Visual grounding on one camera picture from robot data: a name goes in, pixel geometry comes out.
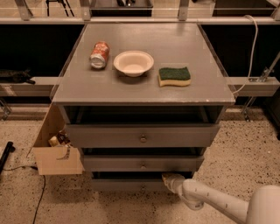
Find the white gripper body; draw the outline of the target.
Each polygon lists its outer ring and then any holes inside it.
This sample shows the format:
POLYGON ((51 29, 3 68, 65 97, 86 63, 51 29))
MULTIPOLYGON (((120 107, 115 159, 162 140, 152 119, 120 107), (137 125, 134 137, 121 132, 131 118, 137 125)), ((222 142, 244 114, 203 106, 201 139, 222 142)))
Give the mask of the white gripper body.
POLYGON ((186 180, 182 175, 177 174, 178 178, 171 183, 164 183, 165 186, 172 192, 181 195, 183 192, 183 183, 186 180))

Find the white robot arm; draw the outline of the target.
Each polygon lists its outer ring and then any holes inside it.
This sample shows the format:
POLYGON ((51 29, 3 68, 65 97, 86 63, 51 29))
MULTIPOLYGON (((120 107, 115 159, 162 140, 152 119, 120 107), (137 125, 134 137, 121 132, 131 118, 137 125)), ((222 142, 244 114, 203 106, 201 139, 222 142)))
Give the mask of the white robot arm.
POLYGON ((192 210, 200 210, 207 203, 236 224, 280 224, 280 187, 277 185, 260 187, 247 202, 177 173, 164 172, 162 179, 192 210))

